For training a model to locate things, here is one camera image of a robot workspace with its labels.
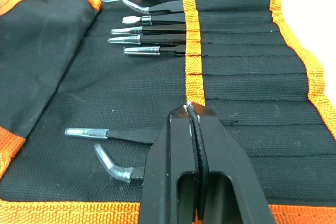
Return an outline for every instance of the black clamp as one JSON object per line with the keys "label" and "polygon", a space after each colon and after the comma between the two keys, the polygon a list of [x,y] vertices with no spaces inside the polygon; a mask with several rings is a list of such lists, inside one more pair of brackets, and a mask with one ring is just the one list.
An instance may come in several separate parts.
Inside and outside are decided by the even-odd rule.
{"label": "black clamp", "polygon": [[251,162],[209,108],[170,112],[147,154],[139,224],[275,223]]}

